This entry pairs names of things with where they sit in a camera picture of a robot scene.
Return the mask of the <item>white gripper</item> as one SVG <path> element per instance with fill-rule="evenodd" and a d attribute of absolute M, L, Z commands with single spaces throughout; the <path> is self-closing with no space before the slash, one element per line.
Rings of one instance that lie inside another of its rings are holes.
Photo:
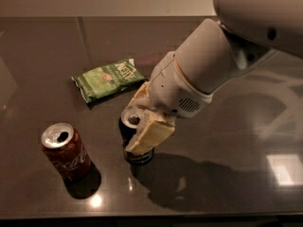
<path fill-rule="evenodd" d="M 175 131 L 175 116 L 190 118 L 211 103 L 213 95 L 195 89 L 169 52 L 152 70 L 150 83 L 144 82 L 129 102 L 129 106 L 150 108 L 165 113 L 147 111 L 125 150 L 143 155 L 159 146 Z"/>

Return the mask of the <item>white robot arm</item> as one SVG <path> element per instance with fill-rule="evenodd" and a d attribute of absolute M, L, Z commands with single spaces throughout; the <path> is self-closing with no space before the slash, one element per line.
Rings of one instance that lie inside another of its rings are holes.
<path fill-rule="evenodd" d="M 165 141 L 178 117 L 197 114 L 230 79 L 275 52 L 303 58 L 303 0 L 213 0 L 205 19 L 152 70 L 121 115 L 139 118 L 125 150 L 142 155 Z"/>

